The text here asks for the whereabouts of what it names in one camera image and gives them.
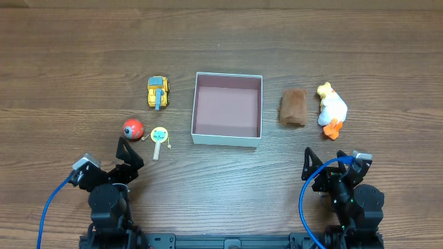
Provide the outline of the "brown plush toy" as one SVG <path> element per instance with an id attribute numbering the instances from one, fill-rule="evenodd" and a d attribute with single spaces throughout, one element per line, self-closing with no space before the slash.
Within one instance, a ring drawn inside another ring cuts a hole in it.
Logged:
<path id="1" fill-rule="evenodd" d="M 307 90 L 285 89 L 278 107 L 279 121 L 282 125 L 298 124 L 305 126 L 308 119 Z"/>

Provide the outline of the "red eyeball toy ball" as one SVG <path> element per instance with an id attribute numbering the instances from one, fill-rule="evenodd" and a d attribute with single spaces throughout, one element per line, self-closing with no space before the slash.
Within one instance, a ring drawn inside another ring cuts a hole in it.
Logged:
<path id="1" fill-rule="evenodd" d="M 129 140 L 139 140 L 144 134 L 143 123 L 137 119 L 128 119 L 123 125 L 123 134 Z"/>

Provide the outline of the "yellow toy bulldozer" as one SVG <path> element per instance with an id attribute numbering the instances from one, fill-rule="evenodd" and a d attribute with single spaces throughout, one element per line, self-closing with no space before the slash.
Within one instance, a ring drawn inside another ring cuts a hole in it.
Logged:
<path id="1" fill-rule="evenodd" d="M 147 83 L 147 103 L 149 107 L 160 111 L 170 104 L 170 83 L 166 77 L 153 76 Z"/>

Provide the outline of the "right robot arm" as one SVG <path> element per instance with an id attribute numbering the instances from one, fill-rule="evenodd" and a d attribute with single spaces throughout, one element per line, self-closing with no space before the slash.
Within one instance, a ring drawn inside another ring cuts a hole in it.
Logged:
<path id="1" fill-rule="evenodd" d="M 363 178 L 372 164 L 372 154 L 343 151 L 336 158 L 322 162 L 310 147 L 304 152 L 301 179 L 305 182 L 299 195 L 300 221 L 315 248 L 383 248 L 378 233 L 383 219 L 384 193 L 372 185 L 363 184 Z M 304 197 L 308 187 L 326 193 L 330 208 L 339 224 L 330 225 L 321 236 L 308 226 L 304 211 Z"/>

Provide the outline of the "yellow wooden rattle drum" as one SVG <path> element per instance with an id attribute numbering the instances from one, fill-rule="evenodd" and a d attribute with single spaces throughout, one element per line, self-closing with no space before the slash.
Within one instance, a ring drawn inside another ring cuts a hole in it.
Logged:
<path id="1" fill-rule="evenodd" d="M 156 127 L 151 131 L 149 136 L 142 136 L 141 140 L 146 141 L 148 138 L 150 138 L 155 143 L 153 160 L 158 161 L 161 151 L 161 145 L 166 140 L 169 140 L 169 133 L 164 127 Z"/>

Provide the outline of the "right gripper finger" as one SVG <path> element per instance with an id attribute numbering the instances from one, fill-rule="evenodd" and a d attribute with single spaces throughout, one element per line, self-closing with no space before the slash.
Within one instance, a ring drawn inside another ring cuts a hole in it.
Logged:
<path id="1" fill-rule="evenodd" d="M 323 162 L 317 157 L 310 147 L 307 147 L 304 154 L 304 165 L 301 179 L 306 181 L 322 165 Z"/>
<path id="2" fill-rule="evenodd" d="M 346 156 L 347 156 L 347 154 L 344 151 L 342 151 L 342 150 L 338 150 L 337 153 L 336 153 L 336 157 L 337 158 L 343 158 L 343 157 L 346 157 Z M 347 171 L 347 168 L 348 168 L 349 164 L 350 163 L 349 163 L 348 159 L 338 161 L 338 168 L 340 169 L 340 172 L 341 173 L 345 173 Z"/>

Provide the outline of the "white plush duck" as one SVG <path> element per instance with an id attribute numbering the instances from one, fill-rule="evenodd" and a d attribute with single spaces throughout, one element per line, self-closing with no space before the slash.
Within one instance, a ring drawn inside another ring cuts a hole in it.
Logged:
<path id="1" fill-rule="evenodd" d="M 329 82 L 320 85 L 317 94 L 320 97 L 320 114 L 317 122 L 327 137 L 336 140 L 347 117 L 347 105 Z"/>

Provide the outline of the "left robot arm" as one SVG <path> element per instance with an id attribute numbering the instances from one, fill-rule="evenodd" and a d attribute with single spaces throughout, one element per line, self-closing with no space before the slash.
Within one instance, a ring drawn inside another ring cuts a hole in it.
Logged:
<path id="1" fill-rule="evenodd" d="M 134 225 L 128 183 L 138 177 L 143 159 L 120 137 L 116 158 L 123 161 L 111 171 L 100 168 L 100 161 L 84 154 L 73 165 L 69 183 L 89 193 L 91 224 L 80 237 L 80 249 L 148 249 L 143 231 Z"/>

